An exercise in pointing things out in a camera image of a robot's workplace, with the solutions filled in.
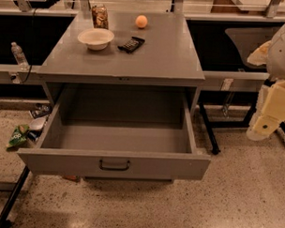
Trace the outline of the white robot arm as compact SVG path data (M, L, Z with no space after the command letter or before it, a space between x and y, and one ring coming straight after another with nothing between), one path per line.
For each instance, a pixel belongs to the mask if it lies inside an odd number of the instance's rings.
M285 121L285 23L272 39L257 48L248 58L250 65L266 65L274 84L263 84L256 102L256 112L246 135L260 141L271 135Z

